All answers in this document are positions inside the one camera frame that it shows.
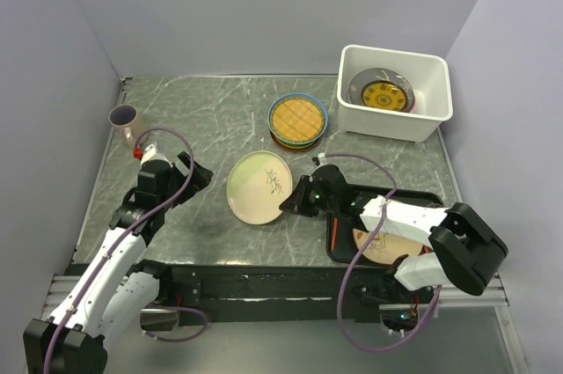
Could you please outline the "pink plate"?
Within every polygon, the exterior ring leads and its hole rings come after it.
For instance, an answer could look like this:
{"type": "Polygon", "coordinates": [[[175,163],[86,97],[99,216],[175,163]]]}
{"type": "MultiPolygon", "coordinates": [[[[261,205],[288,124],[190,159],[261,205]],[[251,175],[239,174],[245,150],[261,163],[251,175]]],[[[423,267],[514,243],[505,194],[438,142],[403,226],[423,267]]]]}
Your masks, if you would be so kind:
{"type": "Polygon", "coordinates": [[[416,105],[417,105],[417,97],[416,97],[416,95],[414,95],[413,103],[412,103],[410,109],[408,110],[408,113],[413,113],[416,109],[416,105]]]}

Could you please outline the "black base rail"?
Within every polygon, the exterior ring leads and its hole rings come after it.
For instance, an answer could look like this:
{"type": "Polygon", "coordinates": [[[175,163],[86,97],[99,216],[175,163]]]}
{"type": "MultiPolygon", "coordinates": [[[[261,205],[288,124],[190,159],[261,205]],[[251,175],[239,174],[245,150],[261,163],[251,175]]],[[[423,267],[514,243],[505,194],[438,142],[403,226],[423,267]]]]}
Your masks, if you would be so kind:
{"type": "Polygon", "coordinates": [[[384,268],[171,266],[141,260],[130,270],[158,279],[156,305],[202,311],[213,323],[330,320],[377,323],[383,305],[427,303],[431,290],[411,292],[384,268]]]}

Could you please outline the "black tray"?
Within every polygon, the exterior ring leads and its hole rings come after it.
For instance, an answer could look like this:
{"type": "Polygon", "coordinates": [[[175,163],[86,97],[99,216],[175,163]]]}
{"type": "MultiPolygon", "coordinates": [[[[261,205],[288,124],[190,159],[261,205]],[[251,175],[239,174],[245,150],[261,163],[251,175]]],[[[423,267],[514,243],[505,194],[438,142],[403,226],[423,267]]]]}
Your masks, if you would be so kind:
{"type": "MultiPolygon", "coordinates": [[[[374,198],[377,195],[386,195],[390,189],[388,187],[373,187],[353,184],[352,188],[356,194],[366,195],[374,198]]],[[[442,199],[434,193],[413,191],[407,189],[398,189],[391,198],[405,204],[411,204],[419,207],[442,207],[442,199]]],[[[330,251],[330,242],[333,226],[333,214],[326,214],[326,242],[325,250],[328,257],[338,263],[348,264],[355,256],[358,246],[353,239],[352,227],[350,223],[339,222],[337,243],[334,251],[330,251]]]]}

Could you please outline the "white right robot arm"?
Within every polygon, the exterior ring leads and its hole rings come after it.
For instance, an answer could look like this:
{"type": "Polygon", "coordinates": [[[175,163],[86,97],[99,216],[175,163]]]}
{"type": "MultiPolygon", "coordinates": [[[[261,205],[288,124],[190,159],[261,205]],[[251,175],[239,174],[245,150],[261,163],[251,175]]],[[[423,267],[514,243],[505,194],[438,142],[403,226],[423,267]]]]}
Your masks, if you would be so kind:
{"type": "Polygon", "coordinates": [[[451,283],[483,294],[508,256],[505,242],[469,205],[428,207],[419,192],[350,184],[336,165],[321,165],[300,178],[279,208],[299,216],[324,212],[337,226],[337,243],[348,242],[348,262],[367,258],[378,238],[406,239],[421,247],[389,263],[386,295],[405,302],[416,290],[451,283]]]}

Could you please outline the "pink mug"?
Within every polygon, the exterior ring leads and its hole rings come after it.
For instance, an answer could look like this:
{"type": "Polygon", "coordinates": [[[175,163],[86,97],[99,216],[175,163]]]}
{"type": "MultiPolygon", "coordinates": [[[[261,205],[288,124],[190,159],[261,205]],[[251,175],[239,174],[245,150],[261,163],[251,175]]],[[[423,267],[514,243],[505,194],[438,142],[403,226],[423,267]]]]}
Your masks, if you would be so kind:
{"type": "Polygon", "coordinates": [[[150,137],[147,123],[134,106],[121,104],[114,107],[108,120],[129,148],[134,148],[136,141],[144,145],[150,137]]]}

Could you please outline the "white plastic bin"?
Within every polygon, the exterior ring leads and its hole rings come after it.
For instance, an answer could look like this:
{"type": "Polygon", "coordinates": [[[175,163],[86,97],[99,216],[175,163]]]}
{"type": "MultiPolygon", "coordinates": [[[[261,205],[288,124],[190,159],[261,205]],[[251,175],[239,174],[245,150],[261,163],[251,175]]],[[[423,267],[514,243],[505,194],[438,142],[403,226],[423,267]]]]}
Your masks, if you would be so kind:
{"type": "Polygon", "coordinates": [[[424,142],[453,115],[448,64],[441,57],[385,48],[348,45],[343,48],[336,98],[339,129],[369,136],[424,142]],[[417,97],[413,113],[357,106],[348,87],[363,70],[383,68],[405,77],[417,97]]]}

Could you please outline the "grey reindeer plate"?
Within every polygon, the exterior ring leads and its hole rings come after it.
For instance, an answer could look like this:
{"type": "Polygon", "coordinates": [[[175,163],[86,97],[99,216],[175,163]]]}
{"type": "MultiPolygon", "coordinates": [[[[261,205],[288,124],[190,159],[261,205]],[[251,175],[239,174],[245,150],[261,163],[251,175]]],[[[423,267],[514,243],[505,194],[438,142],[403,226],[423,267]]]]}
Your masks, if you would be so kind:
{"type": "Polygon", "coordinates": [[[401,112],[408,113],[408,110],[410,109],[413,103],[413,97],[414,97],[413,87],[411,86],[409,81],[399,73],[393,70],[388,70],[383,68],[373,68],[373,69],[363,70],[362,72],[358,73],[353,77],[348,87],[348,97],[350,99],[350,102],[357,106],[365,106],[362,103],[362,99],[361,99],[362,90],[366,85],[380,81],[395,84],[397,87],[399,87],[407,94],[408,104],[406,105],[406,109],[401,112]]]}

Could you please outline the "blue plate with bamboo mat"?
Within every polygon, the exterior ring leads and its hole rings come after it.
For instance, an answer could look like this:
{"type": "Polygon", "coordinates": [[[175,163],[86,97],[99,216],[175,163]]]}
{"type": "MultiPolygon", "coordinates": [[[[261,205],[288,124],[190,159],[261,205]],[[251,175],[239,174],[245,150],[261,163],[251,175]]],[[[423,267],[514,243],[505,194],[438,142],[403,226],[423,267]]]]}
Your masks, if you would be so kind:
{"type": "Polygon", "coordinates": [[[315,97],[305,93],[289,93],[278,98],[269,108],[267,123],[270,132],[291,144],[302,144],[320,138],[328,126],[328,112],[315,97]]]}

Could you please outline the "orange plastic fork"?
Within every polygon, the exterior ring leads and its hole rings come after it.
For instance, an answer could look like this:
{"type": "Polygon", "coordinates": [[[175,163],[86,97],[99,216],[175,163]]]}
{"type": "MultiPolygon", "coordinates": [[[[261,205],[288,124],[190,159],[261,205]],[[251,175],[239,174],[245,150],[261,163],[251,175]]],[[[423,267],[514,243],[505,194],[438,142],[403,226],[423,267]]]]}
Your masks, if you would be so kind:
{"type": "Polygon", "coordinates": [[[337,243],[338,229],[339,229],[339,220],[338,220],[338,218],[335,217],[333,219],[332,234],[331,234],[332,236],[331,236],[331,242],[330,242],[331,253],[334,251],[336,243],[337,243]]]}

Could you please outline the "beige bird plate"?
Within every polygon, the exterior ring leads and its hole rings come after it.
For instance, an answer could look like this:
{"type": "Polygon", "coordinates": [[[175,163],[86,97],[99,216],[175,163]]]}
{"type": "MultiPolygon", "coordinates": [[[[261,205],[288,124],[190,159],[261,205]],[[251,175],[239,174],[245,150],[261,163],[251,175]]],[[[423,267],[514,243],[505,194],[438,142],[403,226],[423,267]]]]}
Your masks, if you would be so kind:
{"type": "Polygon", "coordinates": [[[402,255],[417,256],[422,252],[422,243],[392,233],[379,232],[362,255],[376,264],[391,265],[402,255]]]}

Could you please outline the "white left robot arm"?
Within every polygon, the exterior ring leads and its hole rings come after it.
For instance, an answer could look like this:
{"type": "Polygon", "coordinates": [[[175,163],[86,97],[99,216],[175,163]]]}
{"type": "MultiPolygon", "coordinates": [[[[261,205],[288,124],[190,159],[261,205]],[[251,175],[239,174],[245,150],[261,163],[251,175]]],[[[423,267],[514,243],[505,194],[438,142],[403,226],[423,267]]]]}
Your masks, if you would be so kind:
{"type": "Polygon", "coordinates": [[[103,372],[109,349],[142,309],[176,298],[171,266],[142,255],[166,212],[204,189],[213,173],[184,151],[178,157],[187,173],[154,147],[135,154],[136,184],[114,211],[96,256],[68,296],[23,333],[30,373],[103,372]]]}

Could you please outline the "stack of coloured plates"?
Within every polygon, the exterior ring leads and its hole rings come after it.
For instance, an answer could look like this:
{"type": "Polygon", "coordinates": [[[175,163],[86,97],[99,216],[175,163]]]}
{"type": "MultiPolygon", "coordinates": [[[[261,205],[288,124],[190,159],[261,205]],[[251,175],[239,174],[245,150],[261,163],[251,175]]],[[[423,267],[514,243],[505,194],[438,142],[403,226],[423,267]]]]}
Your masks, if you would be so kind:
{"type": "Polygon", "coordinates": [[[288,142],[284,142],[283,140],[279,139],[273,132],[270,132],[270,136],[274,143],[278,145],[280,148],[284,150],[288,150],[290,152],[305,152],[307,150],[313,149],[315,146],[318,145],[320,139],[316,139],[314,141],[302,144],[291,144],[288,142]]]}

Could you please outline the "cream plate with branch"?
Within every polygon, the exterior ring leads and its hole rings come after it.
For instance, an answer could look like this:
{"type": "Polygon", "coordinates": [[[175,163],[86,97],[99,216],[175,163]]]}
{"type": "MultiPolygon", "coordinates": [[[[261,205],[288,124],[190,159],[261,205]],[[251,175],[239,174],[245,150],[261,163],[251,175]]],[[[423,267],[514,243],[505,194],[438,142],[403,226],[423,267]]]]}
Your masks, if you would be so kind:
{"type": "Polygon", "coordinates": [[[293,192],[293,176],[277,154],[259,150],[240,158],[230,171],[226,194],[230,209],[241,221],[262,225],[273,222],[279,206],[293,192]]]}

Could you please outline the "yellow black patterned plate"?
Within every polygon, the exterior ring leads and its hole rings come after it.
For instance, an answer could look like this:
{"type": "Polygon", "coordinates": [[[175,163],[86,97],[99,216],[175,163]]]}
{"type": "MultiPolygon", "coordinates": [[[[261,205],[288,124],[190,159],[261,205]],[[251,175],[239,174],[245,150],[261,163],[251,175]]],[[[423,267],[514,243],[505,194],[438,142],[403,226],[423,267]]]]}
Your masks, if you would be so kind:
{"type": "Polygon", "coordinates": [[[408,104],[407,94],[403,90],[384,81],[366,85],[361,99],[365,106],[390,111],[404,111],[408,104]]]}

